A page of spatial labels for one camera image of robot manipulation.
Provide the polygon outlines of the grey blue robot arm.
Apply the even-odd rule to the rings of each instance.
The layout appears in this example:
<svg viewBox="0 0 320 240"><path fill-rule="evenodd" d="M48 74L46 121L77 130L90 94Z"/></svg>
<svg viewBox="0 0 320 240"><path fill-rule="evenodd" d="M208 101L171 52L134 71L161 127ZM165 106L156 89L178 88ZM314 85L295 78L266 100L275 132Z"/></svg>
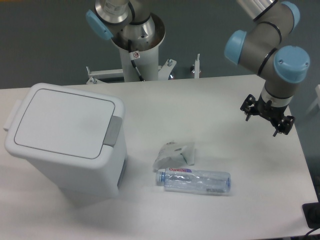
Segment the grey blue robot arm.
<svg viewBox="0 0 320 240"><path fill-rule="evenodd" d="M288 135L295 117L285 115L285 110L304 81L311 59L301 47L280 47L280 44L298 25L300 11L289 1L239 0L237 3L255 27L250 32L235 31L225 45L224 56L265 81L259 98L248 95L240 109L247 120L260 116L271 123L275 135Z"/></svg>

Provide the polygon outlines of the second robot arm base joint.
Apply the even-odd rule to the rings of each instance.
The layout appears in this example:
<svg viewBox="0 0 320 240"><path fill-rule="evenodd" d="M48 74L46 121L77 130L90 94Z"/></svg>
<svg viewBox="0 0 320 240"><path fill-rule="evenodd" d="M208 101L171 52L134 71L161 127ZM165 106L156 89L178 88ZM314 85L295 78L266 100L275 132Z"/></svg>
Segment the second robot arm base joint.
<svg viewBox="0 0 320 240"><path fill-rule="evenodd" d="M141 0L96 0L85 19L93 32L107 41L128 25L141 25L151 16Z"/></svg>

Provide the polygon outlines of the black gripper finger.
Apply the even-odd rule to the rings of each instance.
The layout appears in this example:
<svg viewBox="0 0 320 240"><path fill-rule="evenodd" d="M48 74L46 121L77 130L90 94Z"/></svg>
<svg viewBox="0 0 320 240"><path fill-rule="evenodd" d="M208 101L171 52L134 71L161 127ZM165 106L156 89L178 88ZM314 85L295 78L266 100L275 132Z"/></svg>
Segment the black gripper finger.
<svg viewBox="0 0 320 240"><path fill-rule="evenodd" d="M273 133L273 137L277 134L288 135L294 125L295 117L291 115L284 116L275 126L275 132Z"/></svg>
<svg viewBox="0 0 320 240"><path fill-rule="evenodd" d="M256 98L252 94L249 94L242 103L240 110L246 115L246 122L251 118L251 116L257 115L256 103Z"/></svg>

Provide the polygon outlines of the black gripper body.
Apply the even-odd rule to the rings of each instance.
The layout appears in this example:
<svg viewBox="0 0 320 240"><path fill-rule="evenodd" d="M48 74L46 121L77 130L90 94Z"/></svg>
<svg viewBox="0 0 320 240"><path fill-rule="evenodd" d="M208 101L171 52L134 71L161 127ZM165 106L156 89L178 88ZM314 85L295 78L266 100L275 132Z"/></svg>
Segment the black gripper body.
<svg viewBox="0 0 320 240"><path fill-rule="evenodd" d="M253 114L255 116L262 117L263 119L269 121L272 125L279 125L280 122L283 122L287 119L287 116L285 116L284 114L286 108L286 106L272 106L271 100L265 102L262 96L260 96L258 100L254 103Z"/></svg>

